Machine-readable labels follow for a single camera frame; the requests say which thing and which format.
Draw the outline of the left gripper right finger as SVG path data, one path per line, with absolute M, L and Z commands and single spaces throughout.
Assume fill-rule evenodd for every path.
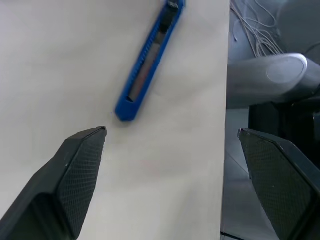
M 279 240 L 320 240 L 320 169 L 288 140 L 249 128 L 238 138 Z

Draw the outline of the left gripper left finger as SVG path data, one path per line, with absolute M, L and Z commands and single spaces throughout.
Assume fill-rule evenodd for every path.
M 98 179 L 104 126 L 67 138 L 0 219 L 0 240 L 77 240 Z

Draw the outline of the blue utility knife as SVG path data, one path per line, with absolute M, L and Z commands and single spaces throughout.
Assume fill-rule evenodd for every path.
M 146 38 L 115 106 L 122 122 L 133 121 L 152 83 L 186 0 L 166 0 Z

